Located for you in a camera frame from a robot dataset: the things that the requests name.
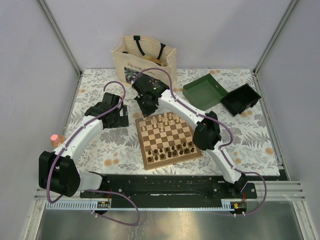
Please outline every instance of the robotic arm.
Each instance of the robotic arm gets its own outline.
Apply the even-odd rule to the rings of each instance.
[[[193,143],[201,150],[206,151],[217,164],[222,172],[223,178],[229,183],[228,189],[231,192],[240,193],[246,186],[248,180],[244,174],[234,170],[234,163],[227,152],[220,150],[222,145],[220,136],[220,127],[217,123],[208,120],[200,115],[206,115],[218,120],[217,115],[211,111],[205,113],[189,103],[179,99],[189,109],[186,109],[178,103],[172,96],[169,87],[159,80],[154,80],[147,75],[138,78],[132,87],[137,91],[138,96],[135,98],[146,117],[154,113],[158,106],[171,110],[183,118],[193,129]],[[44,151],[39,157],[39,186],[46,189],[48,174],[52,167],[54,159],[58,153],[64,149],[59,157],[53,170],[50,190],[67,197],[73,196],[76,191],[97,190],[102,184],[103,177],[97,173],[85,172],[79,173],[76,164],[85,148],[105,128],[127,127],[129,125],[127,106],[121,105],[110,113],[95,119],[86,124],[88,121],[99,116],[101,113],[110,110],[119,103],[120,97],[111,93],[105,93],[102,102],[89,108],[77,129],[71,134],[61,146],[53,152]]]

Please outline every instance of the gray wall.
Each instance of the gray wall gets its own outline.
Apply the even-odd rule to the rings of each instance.
[[[177,48],[178,68],[253,68],[290,0],[47,0],[80,67],[114,68],[121,35]]]
[[[320,1],[300,1],[258,73],[289,172],[320,232]]]
[[[35,0],[2,0],[0,31],[0,239],[17,240],[77,75]]]

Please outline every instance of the black strap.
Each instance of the black strap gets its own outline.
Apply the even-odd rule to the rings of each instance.
[[[138,46],[138,49],[139,49],[140,53],[141,53],[143,56],[146,55],[146,54],[144,53],[144,51],[142,50],[142,48],[141,48],[141,46],[140,46],[140,43],[139,43],[140,36],[134,35],[134,36],[133,36],[133,39],[135,40],[136,45]]]
[[[144,51],[142,50],[141,46],[140,46],[140,42],[139,42],[140,36],[134,35],[134,36],[133,36],[133,40],[135,40],[136,45],[138,46],[138,49],[139,49],[140,53],[141,53],[143,56],[146,55],[146,54],[144,53]],[[164,50],[164,48],[165,48],[165,46],[166,46],[166,45],[163,44],[163,43],[160,43],[160,45],[161,45],[160,52],[159,52],[158,57],[156,58],[156,59],[158,59],[158,60],[161,58],[162,52],[163,52],[163,50]]]
[[[160,49],[160,52],[159,52],[159,55],[158,55],[158,57],[156,58],[156,59],[160,59],[161,58],[161,55],[162,55],[162,51],[164,50],[164,47],[166,46],[165,44],[163,44],[163,43],[160,43],[161,44],[161,49]]]

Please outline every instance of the green tray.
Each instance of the green tray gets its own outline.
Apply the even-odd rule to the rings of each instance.
[[[227,93],[210,73],[184,85],[182,91],[190,104],[203,111],[220,103]]]

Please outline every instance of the wooden chessboard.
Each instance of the wooden chessboard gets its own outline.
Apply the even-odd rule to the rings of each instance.
[[[135,124],[146,170],[202,156],[192,142],[194,131],[173,112],[138,118]]]

